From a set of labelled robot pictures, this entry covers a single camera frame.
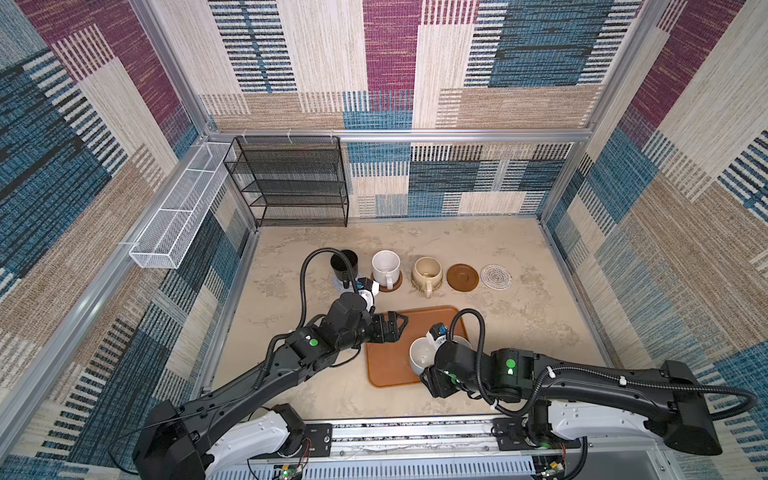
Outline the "black mug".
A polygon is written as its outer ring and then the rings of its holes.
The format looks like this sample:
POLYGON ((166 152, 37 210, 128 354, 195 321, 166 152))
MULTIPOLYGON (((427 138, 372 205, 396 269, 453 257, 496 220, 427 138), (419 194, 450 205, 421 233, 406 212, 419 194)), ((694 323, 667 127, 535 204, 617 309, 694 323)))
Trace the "black mug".
POLYGON ((358 278, 358 256, 348 249, 334 254, 330 260, 334 275, 345 282, 354 282, 358 278))

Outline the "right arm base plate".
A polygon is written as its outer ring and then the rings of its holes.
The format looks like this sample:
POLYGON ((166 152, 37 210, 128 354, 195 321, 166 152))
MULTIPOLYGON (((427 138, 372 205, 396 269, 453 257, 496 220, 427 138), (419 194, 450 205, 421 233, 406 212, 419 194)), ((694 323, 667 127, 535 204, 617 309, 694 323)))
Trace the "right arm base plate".
POLYGON ((550 424, 543 420, 496 418, 492 421, 491 435, 500 451, 581 448, 580 440, 565 440, 555 435, 550 430, 550 424))

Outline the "beige ceramic mug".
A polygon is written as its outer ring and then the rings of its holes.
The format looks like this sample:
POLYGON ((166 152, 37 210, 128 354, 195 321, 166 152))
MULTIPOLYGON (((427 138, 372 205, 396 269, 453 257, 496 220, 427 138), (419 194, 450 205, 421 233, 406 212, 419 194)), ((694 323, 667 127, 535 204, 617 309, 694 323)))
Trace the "beige ceramic mug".
POLYGON ((419 257, 411 270, 411 283, 427 299, 442 286, 444 272, 441 263, 433 257, 419 257))

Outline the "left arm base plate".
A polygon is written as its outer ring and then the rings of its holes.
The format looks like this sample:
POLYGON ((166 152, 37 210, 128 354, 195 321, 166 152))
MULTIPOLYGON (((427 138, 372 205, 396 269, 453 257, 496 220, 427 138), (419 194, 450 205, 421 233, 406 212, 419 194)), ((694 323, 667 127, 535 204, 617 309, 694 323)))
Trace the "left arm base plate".
POLYGON ((288 458, 326 458, 331 454, 332 440, 331 423, 309 423, 289 434, 284 454, 288 458))

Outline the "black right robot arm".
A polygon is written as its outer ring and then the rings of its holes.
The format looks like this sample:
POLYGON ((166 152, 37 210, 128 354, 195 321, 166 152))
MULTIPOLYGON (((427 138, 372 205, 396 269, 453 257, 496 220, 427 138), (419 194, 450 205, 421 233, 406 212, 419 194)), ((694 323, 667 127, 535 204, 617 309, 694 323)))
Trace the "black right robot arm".
POLYGON ((668 360, 655 369, 621 370, 577 364, 513 348, 484 351, 460 343, 459 311, 425 336, 432 353, 420 380, 435 398, 463 392, 521 423, 535 447, 590 436, 638 435, 687 454, 717 456, 715 422, 749 412, 757 396, 741 388, 704 385, 690 368, 668 360))

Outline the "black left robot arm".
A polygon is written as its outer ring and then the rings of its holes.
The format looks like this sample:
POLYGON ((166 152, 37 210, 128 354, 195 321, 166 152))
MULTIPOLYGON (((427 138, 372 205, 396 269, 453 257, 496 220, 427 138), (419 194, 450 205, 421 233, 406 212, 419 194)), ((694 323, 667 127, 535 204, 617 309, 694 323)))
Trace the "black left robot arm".
POLYGON ((264 360, 251 370, 183 405, 156 405, 142 427, 125 435, 137 439, 131 474, 209 479, 255 456, 299 452, 305 424, 290 405, 270 407, 253 421, 245 418, 335 365, 341 352, 397 342, 409 320, 394 311, 376 312, 377 293, 376 282, 353 281, 327 313, 301 316, 293 331, 274 336, 264 360))

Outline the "white speckled mug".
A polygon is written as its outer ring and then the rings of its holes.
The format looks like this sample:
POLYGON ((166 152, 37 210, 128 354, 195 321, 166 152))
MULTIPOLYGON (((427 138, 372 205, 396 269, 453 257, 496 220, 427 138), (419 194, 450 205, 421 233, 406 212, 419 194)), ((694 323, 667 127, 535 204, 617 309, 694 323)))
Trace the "white speckled mug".
POLYGON ((387 287, 391 288, 396 281, 400 271, 400 257, 391 250, 378 251, 372 258, 373 280, 387 282, 387 287))

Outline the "white mug purple handle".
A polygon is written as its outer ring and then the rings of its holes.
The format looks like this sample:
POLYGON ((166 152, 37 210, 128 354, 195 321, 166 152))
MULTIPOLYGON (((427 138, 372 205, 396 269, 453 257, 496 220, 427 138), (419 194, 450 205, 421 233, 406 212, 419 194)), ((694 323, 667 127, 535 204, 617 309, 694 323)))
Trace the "white mug purple handle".
POLYGON ((458 336, 458 335, 454 335, 451 339, 446 338, 446 340, 447 341, 451 340, 452 342, 458 343, 459 345, 463 345, 463 346, 465 346, 467 348, 472 348, 471 343, 467 339, 465 339, 465 338, 463 338, 461 336, 458 336))

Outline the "white mug blue handle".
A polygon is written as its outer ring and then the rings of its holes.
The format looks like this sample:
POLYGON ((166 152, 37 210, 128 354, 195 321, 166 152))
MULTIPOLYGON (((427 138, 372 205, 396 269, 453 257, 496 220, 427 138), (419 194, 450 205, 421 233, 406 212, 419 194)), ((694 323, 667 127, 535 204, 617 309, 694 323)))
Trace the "white mug blue handle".
POLYGON ((426 368, 433 366, 435 354, 435 346, 427 337, 419 337, 414 340, 408 353, 413 373, 420 376, 426 368))

